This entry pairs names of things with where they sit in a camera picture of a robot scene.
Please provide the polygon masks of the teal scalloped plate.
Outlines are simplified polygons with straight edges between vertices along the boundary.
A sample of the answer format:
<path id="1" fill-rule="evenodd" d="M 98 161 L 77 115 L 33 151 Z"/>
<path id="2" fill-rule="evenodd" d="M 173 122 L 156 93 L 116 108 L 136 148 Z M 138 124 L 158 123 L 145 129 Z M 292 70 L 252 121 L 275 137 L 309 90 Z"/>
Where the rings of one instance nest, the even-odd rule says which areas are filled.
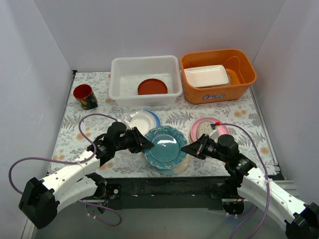
<path id="1" fill-rule="evenodd" d="M 151 129 L 145 138 L 153 147 L 142 150 L 147 162 L 157 169 L 172 169 L 186 158 L 181 149 L 187 145 L 183 133 L 171 126 L 158 126 Z"/>

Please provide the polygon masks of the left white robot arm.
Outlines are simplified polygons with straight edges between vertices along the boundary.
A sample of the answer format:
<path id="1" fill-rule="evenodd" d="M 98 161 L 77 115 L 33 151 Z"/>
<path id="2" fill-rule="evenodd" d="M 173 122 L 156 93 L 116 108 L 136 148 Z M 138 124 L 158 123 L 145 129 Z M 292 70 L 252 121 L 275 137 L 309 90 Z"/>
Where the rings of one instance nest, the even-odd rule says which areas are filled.
<path id="1" fill-rule="evenodd" d="M 107 182 L 95 170 L 114 158 L 117 151 L 140 153 L 153 146 L 136 127 L 127 129 L 124 123 L 116 121 L 76 160 L 40 180 L 31 178 L 18 207 L 37 229 L 42 229 L 58 212 L 78 200 L 105 196 Z"/>

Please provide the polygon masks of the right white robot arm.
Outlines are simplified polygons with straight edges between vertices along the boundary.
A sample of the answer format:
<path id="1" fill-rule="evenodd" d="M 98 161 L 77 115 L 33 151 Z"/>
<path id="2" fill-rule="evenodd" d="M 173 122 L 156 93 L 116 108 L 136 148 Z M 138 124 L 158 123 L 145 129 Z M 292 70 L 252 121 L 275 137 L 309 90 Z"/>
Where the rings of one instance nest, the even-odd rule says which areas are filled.
<path id="1" fill-rule="evenodd" d="M 225 162 L 229 177 L 220 187 L 222 194 L 250 201 L 283 228 L 287 238 L 319 237 L 318 205 L 306 204 L 267 179 L 253 161 L 240 153 L 233 136 L 224 134 L 214 141 L 204 134 L 181 150 L 199 159 L 211 157 Z"/>

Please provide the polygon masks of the red-brown fluted plate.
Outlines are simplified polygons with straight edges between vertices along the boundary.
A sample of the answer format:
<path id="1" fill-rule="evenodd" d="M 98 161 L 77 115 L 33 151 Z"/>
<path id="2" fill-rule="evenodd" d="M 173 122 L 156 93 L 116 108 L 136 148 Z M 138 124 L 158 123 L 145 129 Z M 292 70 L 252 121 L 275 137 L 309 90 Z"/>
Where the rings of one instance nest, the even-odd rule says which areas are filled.
<path id="1" fill-rule="evenodd" d="M 155 78 L 146 79 L 138 86 L 139 95 L 167 94 L 168 88 L 166 84 Z"/>

